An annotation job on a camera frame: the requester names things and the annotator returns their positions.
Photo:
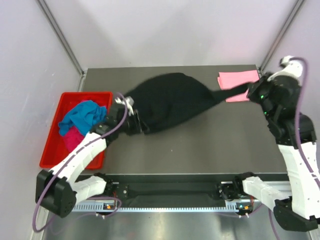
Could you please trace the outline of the black t shirt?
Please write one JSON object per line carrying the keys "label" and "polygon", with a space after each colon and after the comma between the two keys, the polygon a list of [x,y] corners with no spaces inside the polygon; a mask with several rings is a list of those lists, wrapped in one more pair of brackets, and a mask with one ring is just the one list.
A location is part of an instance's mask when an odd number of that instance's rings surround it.
{"label": "black t shirt", "polygon": [[149,134],[155,134],[176,127],[230,97],[244,94],[248,88],[246,82],[231,89],[211,90],[191,76],[174,72],[151,77],[125,96],[134,100],[133,110],[148,125]]}

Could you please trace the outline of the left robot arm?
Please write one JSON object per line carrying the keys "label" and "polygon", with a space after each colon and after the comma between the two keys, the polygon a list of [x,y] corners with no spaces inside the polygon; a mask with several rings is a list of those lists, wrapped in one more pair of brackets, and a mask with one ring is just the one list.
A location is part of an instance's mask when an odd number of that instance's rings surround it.
{"label": "left robot arm", "polygon": [[41,170],[36,177],[35,202],[64,218],[74,206],[94,195],[109,198],[111,183],[98,175],[77,182],[89,163],[103,152],[119,134],[141,133],[144,128],[139,111],[128,103],[114,103],[106,117],[92,126],[81,143],[58,165]]}

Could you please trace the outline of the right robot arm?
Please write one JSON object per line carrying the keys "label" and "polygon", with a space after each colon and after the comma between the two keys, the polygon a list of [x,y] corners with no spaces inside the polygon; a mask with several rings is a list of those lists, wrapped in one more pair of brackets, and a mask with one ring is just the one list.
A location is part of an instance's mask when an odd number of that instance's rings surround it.
{"label": "right robot arm", "polygon": [[253,172],[237,175],[232,183],[237,197],[259,200],[284,230],[309,232],[320,224],[320,176],[313,123],[297,111],[300,91],[296,76],[267,72],[251,84],[247,94],[263,110],[284,159],[291,193],[279,191]]}

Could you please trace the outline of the pink folded t shirt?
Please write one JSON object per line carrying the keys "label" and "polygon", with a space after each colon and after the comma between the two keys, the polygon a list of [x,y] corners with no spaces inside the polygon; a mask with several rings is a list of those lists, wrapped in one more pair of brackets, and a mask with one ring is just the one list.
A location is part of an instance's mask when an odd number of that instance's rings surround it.
{"label": "pink folded t shirt", "polygon": [[[217,81],[221,90],[228,90],[245,83],[255,83],[259,80],[257,70],[241,71],[241,72],[219,72]],[[248,91],[245,93],[227,98],[227,103],[247,102]]]}

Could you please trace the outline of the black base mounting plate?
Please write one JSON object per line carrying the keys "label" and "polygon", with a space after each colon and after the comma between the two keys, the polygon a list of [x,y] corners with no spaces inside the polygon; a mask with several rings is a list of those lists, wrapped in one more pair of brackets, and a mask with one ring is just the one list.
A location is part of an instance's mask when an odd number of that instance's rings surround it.
{"label": "black base mounting plate", "polygon": [[128,188],[128,196],[207,195],[231,201],[246,194],[234,174],[107,174],[114,183]]}

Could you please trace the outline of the blue t shirt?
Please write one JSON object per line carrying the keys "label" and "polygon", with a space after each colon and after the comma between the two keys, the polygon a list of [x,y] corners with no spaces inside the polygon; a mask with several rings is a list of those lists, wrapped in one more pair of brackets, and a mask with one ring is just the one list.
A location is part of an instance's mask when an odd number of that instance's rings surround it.
{"label": "blue t shirt", "polygon": [[68,130],[75,126],[85,136],[90,129],[101,122],[107,115],[106,106],[99,106],[92,100],[82,101],[67,112],[58,123],[59,134],[64,136]]}

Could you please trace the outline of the magenta t shirt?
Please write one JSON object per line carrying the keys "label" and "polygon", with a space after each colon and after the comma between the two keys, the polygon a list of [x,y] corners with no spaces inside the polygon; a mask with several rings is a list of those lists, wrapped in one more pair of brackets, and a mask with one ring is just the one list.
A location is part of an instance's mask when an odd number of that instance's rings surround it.
{"label": "magenta t shirt", "polygon": [[67,133],[62,136],[65,147],[69,152],[72,152],[84,138],[75,126],[72,126]]}

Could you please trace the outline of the red plastic bin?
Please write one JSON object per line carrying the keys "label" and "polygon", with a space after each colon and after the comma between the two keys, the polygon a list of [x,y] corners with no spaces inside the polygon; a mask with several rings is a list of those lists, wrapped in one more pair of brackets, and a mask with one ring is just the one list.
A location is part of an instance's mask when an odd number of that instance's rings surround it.
{"label": "red plastic bin", "polygon": [[52,168],[84,139],[91,127],[104,120],[113,93],[65,92],[61,95],[39,166]]}

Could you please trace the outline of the right aluminium frame post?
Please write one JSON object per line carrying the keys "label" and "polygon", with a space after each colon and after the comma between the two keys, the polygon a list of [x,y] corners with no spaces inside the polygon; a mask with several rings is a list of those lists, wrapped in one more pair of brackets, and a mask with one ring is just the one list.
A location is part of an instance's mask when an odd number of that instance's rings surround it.
{"label": "right aluminium frame post", "polygon": [[272,41],[269,49],[266,52],[261,64],[257,67],[257,70],[260,74],[262,74],[269,62],[271,61],[272,57],[275,55],[277,49],[280,47],[282,40],[285,38],[287,32],[291,28],[293,22],[295,21],[296,17],[298,16],[299,12],[303,8],[306,0],[295,0],[293,6],[289,10],[287,16],[284,19],[284,22],[280,25],[280,29],[275,35],[274,40]]}

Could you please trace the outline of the aluminium frame post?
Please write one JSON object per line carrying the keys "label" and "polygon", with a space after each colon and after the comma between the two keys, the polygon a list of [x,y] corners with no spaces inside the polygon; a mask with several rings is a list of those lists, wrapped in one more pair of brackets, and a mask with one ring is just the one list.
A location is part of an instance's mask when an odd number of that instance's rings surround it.
{"label": "aluminium frame post", "polygon": [[299,12],[303,8],[306,0],[295,0],[293,6],[289,10],[287,16],[284,19],[284,22],[280,25],[280,29],[275,35],[274,40],[272,41],[269,49],[266,52],[261,64],[257,67],[257,70],[260,74],[262,74],[269,62],[271,61],[272,57],[275,55],[277,49],[280,47],[282,40],[285,38],[287,32],[291,28],[293,22],[295,21],[296,17],[298,16]]}
{"label": "aluminium frame post", "polygon": [[41,11],[43,12],[45,18],[47,19],[49,25],[53,29],[57,39],[59,40],[60,44],[62,45],[64,51],[66,52],[67,56],[69,57],[71,63],[73,64],[75,70],[79,73],[80,76],[83,76],[85,71],[81,67],[74,51],[72,50],[70,44],[68,43],[63,31],[61,30],[56,18],[54,17],[50,7],[46,3],[45,0],[35,0]]}

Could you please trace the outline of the aluminium front rail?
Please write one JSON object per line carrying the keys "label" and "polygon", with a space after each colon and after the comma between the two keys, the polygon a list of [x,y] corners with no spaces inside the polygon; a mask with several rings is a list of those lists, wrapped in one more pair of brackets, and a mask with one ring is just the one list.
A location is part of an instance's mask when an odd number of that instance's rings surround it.
{"label": "aluminium front rail", "polygon": [[239,183],[233,182],[108,182],[102,196],[122,200],[139,196],[208,196],[214,200],[232,201],[248,196]]}

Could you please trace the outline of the left aluminium frame post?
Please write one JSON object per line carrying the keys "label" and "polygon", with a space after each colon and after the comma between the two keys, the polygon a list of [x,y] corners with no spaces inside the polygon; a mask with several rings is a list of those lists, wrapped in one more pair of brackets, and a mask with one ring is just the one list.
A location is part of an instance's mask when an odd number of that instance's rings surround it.
{"label": "left aluminium frame post", "polygon": [[83,76],[85,71],[81,67],[74,51],[72,50],[70,44],[68,43],[63,31],[61,30],[56,18],[54,17],[50,7],[46,3],[45,0],[35,0],[41,11],[43,12],[45,18],[47,19],[49,25],[53,29],[57,39],[59,40],[60,44],[62,45],[64,51],[66,52],[67,56],[69,57],[71,63],[73,64],[75,70],[79,73],[80,76]]}

